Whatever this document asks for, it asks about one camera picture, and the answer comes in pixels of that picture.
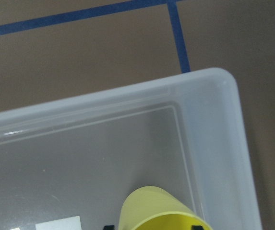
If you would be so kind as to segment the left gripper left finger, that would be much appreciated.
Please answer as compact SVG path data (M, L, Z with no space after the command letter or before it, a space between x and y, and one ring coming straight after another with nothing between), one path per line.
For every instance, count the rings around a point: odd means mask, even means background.
M115 229L115 226L114 225L105 225L103 227L103 230L114 230Z

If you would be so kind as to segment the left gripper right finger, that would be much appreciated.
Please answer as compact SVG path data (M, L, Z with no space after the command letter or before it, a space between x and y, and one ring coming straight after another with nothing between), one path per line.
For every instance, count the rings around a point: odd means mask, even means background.
M203 226L200 226L200 225L192 225L191 230L203 230Z

